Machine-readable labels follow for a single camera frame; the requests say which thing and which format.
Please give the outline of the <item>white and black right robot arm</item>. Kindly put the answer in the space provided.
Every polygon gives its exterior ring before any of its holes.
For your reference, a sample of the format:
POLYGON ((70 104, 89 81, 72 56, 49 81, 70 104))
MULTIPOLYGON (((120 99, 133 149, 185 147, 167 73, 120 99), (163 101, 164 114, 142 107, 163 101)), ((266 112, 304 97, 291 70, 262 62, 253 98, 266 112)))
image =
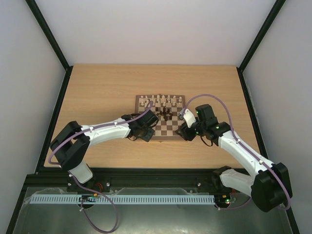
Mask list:
POLYGON ((223 191, 227 187, 249 196, 263 212, 268 212, 282 203, 289 207, 292 188, 287 167, 283 163, 273 163, 246 144, 226 122, 218 122, 209 104, 196 107, 193 114, 184 108, 179 115, 182 125, 176 133, 185 141, 196 136, 206 138, 233 156, 247 171, 239 173, 229 166, 213 172, 213 187, 223 191))

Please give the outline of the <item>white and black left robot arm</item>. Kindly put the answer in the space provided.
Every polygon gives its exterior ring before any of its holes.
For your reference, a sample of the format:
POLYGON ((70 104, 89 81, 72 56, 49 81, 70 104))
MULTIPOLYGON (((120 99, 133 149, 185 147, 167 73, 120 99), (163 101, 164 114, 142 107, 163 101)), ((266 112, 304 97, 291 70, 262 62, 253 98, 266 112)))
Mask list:
POLYGON ((76 180, 84 184, 94 177, 90 167, 84 162, 87 150, 113 139, 142 139, 148 142, 159 119, 151 110, 142 114, 122 115, 110 122, 97 125, 79 125, 69 122, 50 143, 57 165, 68 171, 76 180))

